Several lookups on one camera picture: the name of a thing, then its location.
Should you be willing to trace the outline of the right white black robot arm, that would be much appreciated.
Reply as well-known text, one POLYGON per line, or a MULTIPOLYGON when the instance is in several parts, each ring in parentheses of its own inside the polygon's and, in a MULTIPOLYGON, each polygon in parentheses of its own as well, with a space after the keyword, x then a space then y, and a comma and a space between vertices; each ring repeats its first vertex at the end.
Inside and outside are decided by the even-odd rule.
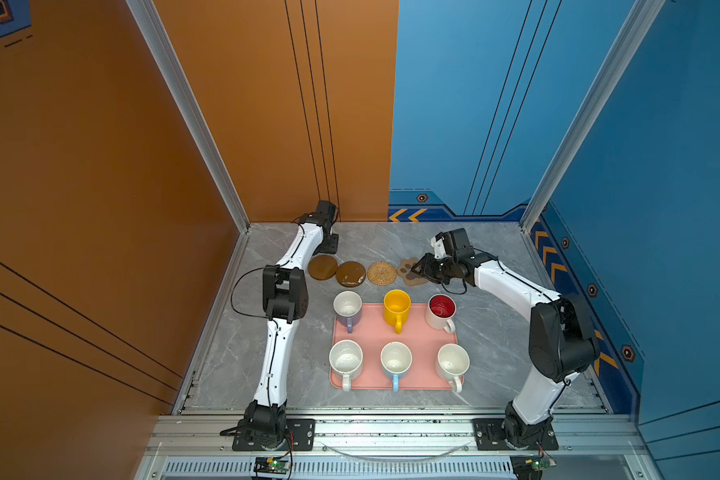
POLYGON ((433 251, 413 272, 446 286, 460 279, 488 292, 529 321, 531 370, 520 393, 508 403, 492 434, 511 449, 537 447, 552 431, 552 408, 579 374, 600 357, 595 327, 584 298, 561 294, 512 271, 493 254, 473 247, 463 228, 439 232, 433 251))

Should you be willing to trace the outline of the glossy dark wooden coaster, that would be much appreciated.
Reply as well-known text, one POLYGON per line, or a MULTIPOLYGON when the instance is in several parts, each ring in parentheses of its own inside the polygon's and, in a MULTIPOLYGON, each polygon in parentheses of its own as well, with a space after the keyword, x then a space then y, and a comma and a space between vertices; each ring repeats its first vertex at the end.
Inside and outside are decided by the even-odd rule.
POLYGON ((338 266, 335 279, 346 288, 355 288, 366 280, 366 268, 357 261, 347 261, 338 266))

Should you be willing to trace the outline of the cork paw print coaster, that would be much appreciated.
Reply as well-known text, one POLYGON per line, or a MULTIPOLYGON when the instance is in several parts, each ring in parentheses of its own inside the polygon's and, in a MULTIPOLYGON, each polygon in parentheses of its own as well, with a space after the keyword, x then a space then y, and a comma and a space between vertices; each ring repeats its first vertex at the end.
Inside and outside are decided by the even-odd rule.
POLYGON ((398 276, 403 282, 409 286, 419 286, 428 283, 428 280, 418 274, 416 274, 412 268, 417 264, 418 259, 415 257, 403 259, 398 265, 397 272, 398 276))

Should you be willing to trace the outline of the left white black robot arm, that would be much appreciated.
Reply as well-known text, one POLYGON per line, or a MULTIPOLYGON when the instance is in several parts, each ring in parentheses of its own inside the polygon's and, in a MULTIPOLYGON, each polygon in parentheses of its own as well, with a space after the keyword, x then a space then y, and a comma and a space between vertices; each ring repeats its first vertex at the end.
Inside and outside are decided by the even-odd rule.
POLYGON ((287 372, 295 333, 309 303, 305 267, 315 254, 337 250, 337 217, 337 205, 320 200, 315 211, 298 217, 296 235, 283 256, 263 268, 267 339, 253 399, 238 423, 246 446, 274 450, 286 440, 287 372))

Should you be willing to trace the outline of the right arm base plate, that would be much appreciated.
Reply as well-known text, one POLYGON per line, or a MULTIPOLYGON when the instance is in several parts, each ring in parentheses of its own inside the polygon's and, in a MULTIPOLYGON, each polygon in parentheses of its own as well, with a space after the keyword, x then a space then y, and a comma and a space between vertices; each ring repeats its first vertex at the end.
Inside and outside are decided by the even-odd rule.
POLYGON ((553 417, 527 425, 515 418, 476 418, 472 420, 473 434, 479 451, 559 449, 552 428, 553 417))

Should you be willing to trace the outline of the woven rattan round coaster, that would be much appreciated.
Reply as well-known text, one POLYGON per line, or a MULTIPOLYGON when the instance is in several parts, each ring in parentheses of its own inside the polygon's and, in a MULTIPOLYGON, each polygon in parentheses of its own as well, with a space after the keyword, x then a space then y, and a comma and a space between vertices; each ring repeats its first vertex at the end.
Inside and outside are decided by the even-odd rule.
POLYGON ((391 285, 397 277, 396 267, 389 262, 375 262, 367 269, 367 280, 377 286, 391 285))

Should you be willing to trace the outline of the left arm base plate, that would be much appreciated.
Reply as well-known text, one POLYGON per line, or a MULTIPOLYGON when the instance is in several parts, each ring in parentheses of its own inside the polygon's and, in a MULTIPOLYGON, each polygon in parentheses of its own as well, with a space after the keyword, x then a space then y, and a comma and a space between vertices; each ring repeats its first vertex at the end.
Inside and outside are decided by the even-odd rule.
POLYGON ((236 428, 232 442, 234 451, 264 452, 283 451, 289 448, 294 451, 311 451, 315 439, 314 418, 287 417, 285 423, 268 426, 251 426, 241 421, 236 428))

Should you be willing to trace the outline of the matte brown wooden coaster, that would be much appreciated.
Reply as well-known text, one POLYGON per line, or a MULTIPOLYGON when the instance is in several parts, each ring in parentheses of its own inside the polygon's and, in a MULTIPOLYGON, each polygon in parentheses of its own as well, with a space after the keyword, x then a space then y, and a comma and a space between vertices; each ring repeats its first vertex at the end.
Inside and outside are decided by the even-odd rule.
POLYGON ((315 255, 308 264, 309 275, 318 281, 332 278, 338 269, 338 261, 330 255, 315 255))

